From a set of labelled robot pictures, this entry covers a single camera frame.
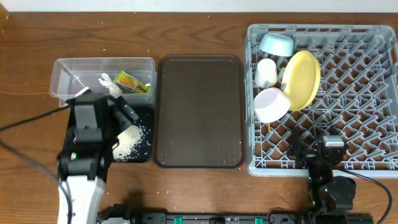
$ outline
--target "yellow bowl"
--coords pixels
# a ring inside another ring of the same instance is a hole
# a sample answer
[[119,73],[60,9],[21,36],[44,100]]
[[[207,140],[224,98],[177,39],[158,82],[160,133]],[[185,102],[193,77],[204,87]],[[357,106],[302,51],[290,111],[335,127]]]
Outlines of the yellow bowl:
[[291,111],[306,108],[319,89],[321,70],[317,58],[303,50],[296,53],[288,62],[282,79],[286,83],[284,92],[290,97]]

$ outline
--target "yellow snack wrapper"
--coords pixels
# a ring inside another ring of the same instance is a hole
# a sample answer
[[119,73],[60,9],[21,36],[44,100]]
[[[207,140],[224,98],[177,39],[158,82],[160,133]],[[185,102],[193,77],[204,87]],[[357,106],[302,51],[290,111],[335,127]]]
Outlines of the yellow snack wrapper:
[[128,75],[124,71],[121,71],[113,82],[129,88],[134,93],[147,93],[150,91],[150,87],[145,86],[140,80]]

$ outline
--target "dish rack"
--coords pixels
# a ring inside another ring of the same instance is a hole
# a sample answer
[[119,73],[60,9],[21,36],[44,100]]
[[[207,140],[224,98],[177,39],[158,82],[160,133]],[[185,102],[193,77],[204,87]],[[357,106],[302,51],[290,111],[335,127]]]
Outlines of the dish rack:
[[[289,111],[280,120],[260,123],[253,99],[262,90],[254,83],[257,63],[271,58],[277,64],[280,88],[290,57],[278,57],[258,49],[264,34],[284,34],[294,40],[294,53],[307,50],[321,66],[321,82],[312,103]],[[246,144],[248,172],[254,176],[307,177],[287,157],[298,128],[303,147],[313,147],[334,125],[349,149],[345,169],[368,177],[398,177],[398,44],[389,26],[253,24],[244,45],[246,93]],[[338,170],[335,175],[345,175]]]

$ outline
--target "white wall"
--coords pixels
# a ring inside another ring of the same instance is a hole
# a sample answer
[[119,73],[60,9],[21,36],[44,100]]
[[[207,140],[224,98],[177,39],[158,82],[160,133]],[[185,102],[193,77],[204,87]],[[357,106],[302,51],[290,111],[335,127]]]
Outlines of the white wall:
[[398,12],[398,0],[0,0],[10,12]]

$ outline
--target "cable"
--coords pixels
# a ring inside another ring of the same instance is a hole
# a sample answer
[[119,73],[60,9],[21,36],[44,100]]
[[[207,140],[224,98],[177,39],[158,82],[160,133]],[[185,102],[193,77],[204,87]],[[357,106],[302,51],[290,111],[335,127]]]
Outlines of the cable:
[[[49,111],[47,113],[44,113],[42,115],[38,115],[36,117],[33,118],[29,118],[29,119],[25,119],[19,122],[16,122],[14,124],[10,124],[7,125],[5,127],[1,127],[0,128],[0,132],[5,131],[9,128],[13,128],[15,126],[21,125],[21,124],[25,124],[31,121],[35,121],[37,119],[43,118],[45,116],[48,116],[50,114],[53,114],[55,112],[61,111],[61,110],[65,110],[69,108],[69,106],[64,106],[62,108],[57,108],[55,110]],[[72,215],[73,215],[73,209],[72,209],[72,200],[69,197],[67,191],[65,190],[65,188],[61,185],[61,183],[58,181],[58,179],[51,173],[50,170],[48,170],[45,166],[43,166],[41,163],[39,163],[38,161],[36,161],[35,159],[30,158],[29,156],[23,155],[22,153],[20,153],[18,150],[14,149],[13,147],[7,145],[6,143],[4,143],[1,139],[0,139],[0,146],[2,146],[3,148],[5,148],[8,152],[18,156],[20,159],[22,159],[23,161],[25,161],[26,163],[28,163],[29,165],[31,165],[32,167],[37,168],[38,170],[40,170],[43,174],[45,174],[47,177],[49,177],[52,181],[54,181],[55,183],[57,183],[57,185],[60,187],[62,193],[65,195],[65,198],[67,199],[67,204],[68,204],[68,224],[71,224],[72,222]]]
[[380,220],[377,222],[377,224],[382,224],[382,223],[384,222],[384,220],[387,218],[388,213],[390,212],[391,207],[392,207],[392,195],[391,195],[390,190],[389,190],[386,186],[384,186],[382,183],[380,183],[380,182],[378,182],[378,181],[376,181],[376,180],[374,180],[374,179],[372,179],[372,178],[369,178],[369,177],[366,177],[366,176],[364,176],[364,175],[357,174],[357,173],[354,173],[354,172],[345,170],[345,169],[343,169],[343,168],[334,166],[334,165],[330,164],[329,162],[326,162],[326,163],[329,164],[329,166],[332,166],[333,168],[335,168],[336,170],[340,170],[340,171],[345,172],[345,173],[347,173],[347,174],[351,174],[351,175],[354,175],[354,176],[356,176],[356,177],[360,177],[360,178],[362,178],[362,179],[365,179],[365,180],[367,180],[367,181],[370,181],[370,182],[372,182],[372,183],[378,185],[379,187],[383,188],[383,189],[386,191],[386,193],[387,193],[387,195],[388,195],[388,206],[387,206],[387,209],[386,209],[386,211],[384,212],[383,216],[382,216],[382,217],[380,218]]
[[[283,211],[286,211],[284,208],[281,208],[281,207],[272,208],[271,210],[269,210],[269,212],[268,212],[268,214],[267,214],[267,221],[269,221],[269,214],[271,214],[271,212],[272,212],[273,210],[275,210],[275,209],[281,209],[281,210],[283,210]],[[294,218],[292,218],[292,217],[290,216],[290,214],[287,214],[287,216],[294,222]]]

